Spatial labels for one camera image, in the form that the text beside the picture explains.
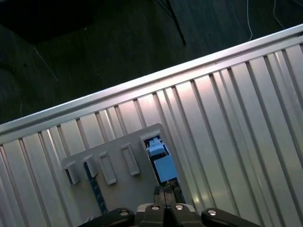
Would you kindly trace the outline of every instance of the corrugated metal panel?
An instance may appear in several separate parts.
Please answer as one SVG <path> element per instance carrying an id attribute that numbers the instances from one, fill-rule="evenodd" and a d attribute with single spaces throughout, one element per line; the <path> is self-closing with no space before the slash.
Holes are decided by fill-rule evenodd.
<path id="1" fill-rule="evenodd" d="M 301 227 L 302 31 L 1 125 L 2 225 L 77 226 L 100 215 L 87 182 L 69 186 L 62 159 L 161 123 L 198 211 L 219 207 L 267 227 Z"/>

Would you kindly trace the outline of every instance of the bolt head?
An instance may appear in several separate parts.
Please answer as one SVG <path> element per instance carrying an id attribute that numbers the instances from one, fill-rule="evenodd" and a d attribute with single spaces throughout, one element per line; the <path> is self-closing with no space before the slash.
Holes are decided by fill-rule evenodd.
<path id="1" fill-rule="evenodd" d="M 182 205 L 176 205 L 175 208 L 176 208 L 177 210 L 182 210 L 182 209 L 183 209 L 183 206 L 182 206 Z"/>
<path id="2" fill-rule="evenodd" d="M 214 210 L 209 210 L 207 213 L 208 213 L 209 215 L 211 215 L 211 216 L 216 216 L 216 215 L 217 215 L 217 212 L 214 211 Z"/>
<path id="3" fill-rule="evenodd" d="M 123 211 L 120 212 L 120 215 L 121 216 L 126 216 L 126 215 L 128 215 L 128 211 L 127 210 L 123 210 Z"/>
<path id="4" fill-rule="evenodd" d="M 159 210 L 160 207 L 158 207 L 158 206 L 153 206 L 153 207 L 151 207 L 151 209 L 152 209 L 152 210 Z"/>

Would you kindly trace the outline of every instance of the metal ridge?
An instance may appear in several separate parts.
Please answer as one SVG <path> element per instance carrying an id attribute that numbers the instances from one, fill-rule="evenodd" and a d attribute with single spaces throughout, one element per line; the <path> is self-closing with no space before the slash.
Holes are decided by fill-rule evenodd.
<path id="1" fill-rule="evenodd" d="M 3 134 L 7 134 L 19 129 L 23 129 L 29 126 L 32 126 L 37 123 L 42 123 L 44 121 L 48 121 L 50 119 L 59 117 L 63 114 L 71 113 L 72 111 L 79 110 L 83 107 L 93 105 L 97 102 L 100 102 L 105 99 L 109 99 L 113 96 L 119 95 L 121 93 L 125 93 L 127 91 L 133 90 L 135 88 L 139 88 L 142 86 L 146 86 L 152 82 L 160 81 L 167 77 L 172 77 L 182 73 L 184 71 L 194 69 L 196 67 L 203 66 L 205 64 L 209 64 L 211 62 L 222 60 L 228 57 L 232 57 L 236 54 L 240 54 L 242 52 L 253 51 L 260 49 L 264 46 L 268 46 L 271 44 L 278 43 L 288 38 L 296 37 L 302 35 L 303 32 L 303 24 L 247 42 L 235 47 L 231 47 L 201 58 L 197 58 L 192 61 L 188 61 L 171 68 L 167 68 L 147 76 L 143 76 L 138 79 L 134 79 L 128 81 L 123 84 L 116 85 L 114 87 L 110 87 L 104 89 L 102 91 L 69 101 L 67 103 L 51 107 L 46 110 L 42 110 L 40 112 L 25 116 L 23 118 L 19 118 L 7 123 L 0 125 L 0 136 Z"/>

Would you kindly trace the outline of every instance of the blue block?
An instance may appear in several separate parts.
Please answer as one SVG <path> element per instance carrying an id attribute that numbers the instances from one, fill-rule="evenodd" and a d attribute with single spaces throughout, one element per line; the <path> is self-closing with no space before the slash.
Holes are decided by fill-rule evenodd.
<path id="1" fill-rule="evenodd" d="M 158 138 L 154 138 L 149 143 L 148 150 L 151 157 L 165 152 L 164 146 Z"/>
<path id="2" fill-rule="evenodd" d="M 161 183 L 177 177 L 177 170 L 171 155 L 155 160 L 154 164 Z"/>

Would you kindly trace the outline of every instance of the dark floor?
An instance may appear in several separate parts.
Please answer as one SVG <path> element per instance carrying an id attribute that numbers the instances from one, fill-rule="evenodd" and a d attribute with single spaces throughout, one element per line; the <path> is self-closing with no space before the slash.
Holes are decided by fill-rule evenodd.
<path id="1" fill-rule="evenodd" d="M 183 30 L 155 0 L 105 0 L 95 23 L 36 46 L 0 27 L 0 123 L 91 94 L 249 40 L 246 0 L 171 0 Z M 281 30 L 274 0 L 250 0 L 253 39 Z M 277 0 L 285 28 L 303 8 Z"/>

